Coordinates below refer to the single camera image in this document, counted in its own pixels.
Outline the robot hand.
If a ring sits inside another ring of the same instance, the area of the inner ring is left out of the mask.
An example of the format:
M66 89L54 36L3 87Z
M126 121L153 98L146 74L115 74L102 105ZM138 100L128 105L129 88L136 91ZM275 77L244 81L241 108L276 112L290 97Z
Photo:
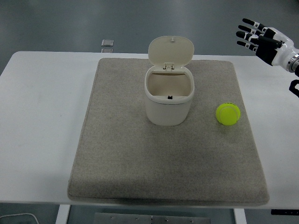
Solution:
M273 27L246 18L242 21L249 26L238 26L236 36L241 40L237 44L253 51L268 65L293 72L292 64L299 58L299 50L293 41Z

